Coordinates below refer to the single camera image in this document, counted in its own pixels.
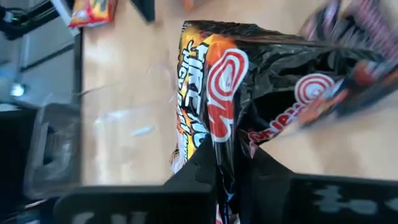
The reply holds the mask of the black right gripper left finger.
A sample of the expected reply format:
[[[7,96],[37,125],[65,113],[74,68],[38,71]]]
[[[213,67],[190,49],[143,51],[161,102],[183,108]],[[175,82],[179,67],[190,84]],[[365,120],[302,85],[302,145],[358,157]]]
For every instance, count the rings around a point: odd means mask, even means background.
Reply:
[[[216,159],[211,138],[206,136],[187,163],[166,183],[168,187],[188,187],[208,184],[213,186],[216,179]]]

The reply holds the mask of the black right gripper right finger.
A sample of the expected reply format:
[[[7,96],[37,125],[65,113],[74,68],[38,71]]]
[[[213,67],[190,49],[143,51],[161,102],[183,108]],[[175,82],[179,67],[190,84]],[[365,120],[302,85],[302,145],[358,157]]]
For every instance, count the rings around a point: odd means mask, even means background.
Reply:
[[[282,224],[291,174],[262,149],[246,159],[238,182],[240,224]]]

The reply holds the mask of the clear plastic bin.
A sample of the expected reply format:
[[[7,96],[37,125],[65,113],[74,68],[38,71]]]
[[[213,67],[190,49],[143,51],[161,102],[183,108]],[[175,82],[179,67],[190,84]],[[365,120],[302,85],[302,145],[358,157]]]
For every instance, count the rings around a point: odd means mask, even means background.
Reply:
[[[79,187],[164,183],[174,99],[166,63],[79,94],[47,96],[35,117],[24,193],[41,200]]]

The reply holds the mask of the ramen packets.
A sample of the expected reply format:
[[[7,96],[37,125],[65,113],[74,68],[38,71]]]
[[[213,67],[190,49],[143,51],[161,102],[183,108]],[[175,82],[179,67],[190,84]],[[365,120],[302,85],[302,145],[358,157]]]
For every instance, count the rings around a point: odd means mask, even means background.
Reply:
[[[238,179],[259,145],[360,62],[377,62],[377,55],[313,45],[255,24],[183,24],[172,169],[187,163],[204,140],[213,141],[221,179],[215,224],[230,224]]]

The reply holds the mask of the red yellow Maruchan ramen packet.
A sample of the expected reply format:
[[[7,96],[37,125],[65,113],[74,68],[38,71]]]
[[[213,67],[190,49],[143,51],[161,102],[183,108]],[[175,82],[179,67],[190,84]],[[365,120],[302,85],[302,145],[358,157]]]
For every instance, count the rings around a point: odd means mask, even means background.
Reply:
[[[75,0],[69,27],[93,27],[113,22],[118,0]]]

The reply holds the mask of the black Fire Noodle packet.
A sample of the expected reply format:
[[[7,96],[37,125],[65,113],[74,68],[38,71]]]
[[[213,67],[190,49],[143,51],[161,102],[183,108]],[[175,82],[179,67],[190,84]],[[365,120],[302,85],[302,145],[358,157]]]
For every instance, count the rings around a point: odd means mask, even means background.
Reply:
[[[309,41],[371,50],[398,65],[398,31],[380,0],[352,0],[344,11],[340,8],[341,0],[327,0],[307,18],[299,35]]]

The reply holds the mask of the black device with green light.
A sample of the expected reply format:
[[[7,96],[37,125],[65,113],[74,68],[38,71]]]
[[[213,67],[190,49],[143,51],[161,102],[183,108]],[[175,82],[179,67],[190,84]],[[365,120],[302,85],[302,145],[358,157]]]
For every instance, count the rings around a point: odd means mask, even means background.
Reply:
[[[0,32],[7,40],[15,40],[59,17],[50,0],[23,9],[0,5]]]

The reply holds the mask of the silver frame bracket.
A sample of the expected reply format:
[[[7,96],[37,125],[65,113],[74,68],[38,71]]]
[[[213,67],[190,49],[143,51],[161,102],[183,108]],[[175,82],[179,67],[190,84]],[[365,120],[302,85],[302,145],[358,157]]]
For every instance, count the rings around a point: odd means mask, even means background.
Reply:
[[[75,37],[80,34],[79,28],[69,26],[72,21],[72,9],[69,7],[69,0],[50,0],[50,2],[62,18],[71,35]]]

